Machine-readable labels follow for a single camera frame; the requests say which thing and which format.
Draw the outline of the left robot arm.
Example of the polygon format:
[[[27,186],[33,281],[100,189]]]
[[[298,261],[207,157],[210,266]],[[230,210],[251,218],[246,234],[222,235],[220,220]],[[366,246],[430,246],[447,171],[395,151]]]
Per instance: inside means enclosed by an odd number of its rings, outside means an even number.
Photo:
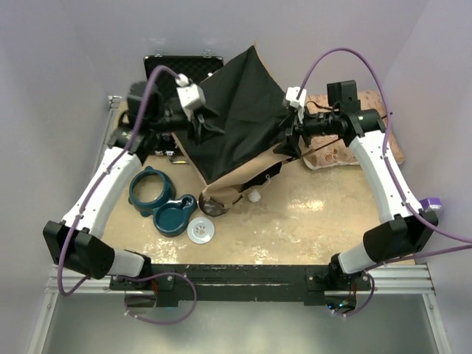
[[[153,272],[149,259],[103,242],[105,225],[122,191],[153,152],[160,133],[182,132],[197,142],[214,132],[217,112],[201,84],[176,80],[176,98],[164,101],[154,83],[133,84],[128,92],[127,122],[120,122],[108,140],[102,161],[83,194],[60,221],[43,229],[59,271],[69,269],[85,278],[125,277],[136,289],[147,288]]]

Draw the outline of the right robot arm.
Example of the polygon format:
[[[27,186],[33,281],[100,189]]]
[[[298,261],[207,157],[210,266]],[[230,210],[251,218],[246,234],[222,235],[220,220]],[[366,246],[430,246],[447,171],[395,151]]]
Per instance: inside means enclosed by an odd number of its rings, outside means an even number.
[[[390,149],[384,119],[377,110],[361,107],[355,81],[327,84],[329,107],[315,114],[306,109],[306,96],[300,87],[287,89],[283,104],[288,116],[280,124],[285,137],[275,153],[299,158],[300,140],[308,144],[315,136],[336,135],[366,174],[378,208],[379,226],[330,262],[329,282],[344,290],[354,282],[355,273],[421,251],[439,221],[413,196]]]

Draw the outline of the beige and black pet tent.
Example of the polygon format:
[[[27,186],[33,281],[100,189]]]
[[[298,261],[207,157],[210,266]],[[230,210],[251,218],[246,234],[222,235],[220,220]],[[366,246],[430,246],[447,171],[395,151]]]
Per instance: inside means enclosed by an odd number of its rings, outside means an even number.
[[[284,91],[250,46],[199,85],[218,117],[207,122],[224,133],[204,131],[196,144],[175,133],[178,146],[204,182],[202,202],[230,209],[248,189],[278,175],[288,156],[275,154],[287,116]]]

